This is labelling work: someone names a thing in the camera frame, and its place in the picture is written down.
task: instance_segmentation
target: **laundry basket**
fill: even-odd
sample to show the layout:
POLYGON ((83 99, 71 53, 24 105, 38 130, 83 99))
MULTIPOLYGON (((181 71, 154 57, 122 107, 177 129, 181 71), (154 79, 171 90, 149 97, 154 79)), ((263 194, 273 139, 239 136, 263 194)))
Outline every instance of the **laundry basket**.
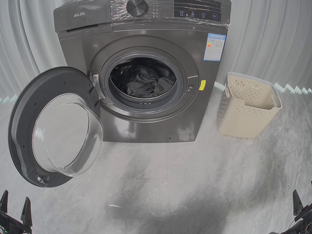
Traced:
POLYGON ((218 130, 224 135, 255 138, 281 108, 271 83, 229 72, 217 114, 218 130))

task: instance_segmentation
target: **gray cloth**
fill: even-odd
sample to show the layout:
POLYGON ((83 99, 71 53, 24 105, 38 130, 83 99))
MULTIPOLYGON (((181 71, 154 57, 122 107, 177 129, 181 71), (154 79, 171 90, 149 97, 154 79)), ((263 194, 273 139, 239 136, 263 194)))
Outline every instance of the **gray cloth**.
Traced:
POLYGON ((173 81, 158 76, 153 69, 139 65, 131 71, 132 75, 128 77, 127 93, 128 95, 139 98, 151 98, 167 92, 173 81))
POLYGON ((174 82, 172 80, 165 78, 165 77, 160 77, 157 80, 157 82, 153 82, 152 84, 154 85, 154 92, 157 95, 161 95, 161 94, 167 92, 172 87, 174 82))
POLYGON ((129 82, 129 86, 127 88, 127 93, 130 96, 136 96, 140 98, 149 98, 153 96, 157 96, 157 94, 153 95, 154 86, 150 83, 142 84, 138 81, 129 82))

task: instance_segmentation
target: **washing machine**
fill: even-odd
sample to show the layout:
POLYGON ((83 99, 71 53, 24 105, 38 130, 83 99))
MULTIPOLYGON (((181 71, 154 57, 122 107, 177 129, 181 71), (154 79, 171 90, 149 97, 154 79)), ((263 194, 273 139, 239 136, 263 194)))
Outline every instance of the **washing machine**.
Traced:
POLYGON ((229 0, 72 0, 54 10, 66 67, 18 97, 8 141, 19 173, 55 187, 102 141, 194 141, 216 80, 229 0))

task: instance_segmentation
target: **curtain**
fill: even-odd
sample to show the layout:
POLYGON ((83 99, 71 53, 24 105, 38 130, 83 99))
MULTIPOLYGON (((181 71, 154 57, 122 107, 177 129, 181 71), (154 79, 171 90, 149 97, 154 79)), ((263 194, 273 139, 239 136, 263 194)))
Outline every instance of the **curtain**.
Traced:
MULTIPOLYGON (((0 0, 0 98, 40 72, 66 65, 53 10, 69 0, 0 0)), ((312 88, 312 0, 231 0, 217 82, 229 71, 281 87, 312 88)))

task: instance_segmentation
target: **gray tile floor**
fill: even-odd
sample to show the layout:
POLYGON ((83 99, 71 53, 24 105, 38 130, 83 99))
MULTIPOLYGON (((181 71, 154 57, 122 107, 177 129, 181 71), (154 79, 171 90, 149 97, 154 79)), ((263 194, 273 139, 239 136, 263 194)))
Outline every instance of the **gray tile floor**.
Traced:
POLYGON ((13 103, 0 115, 0 191, 33 233, 270 233, 293 220, 292 192, 312 203, 312 94, 280 93, 283 109, 256 139, 218 133, 214 88, 195 142, 103 143, 85 174, 53 189, 28 184, 7 147, 13 103))

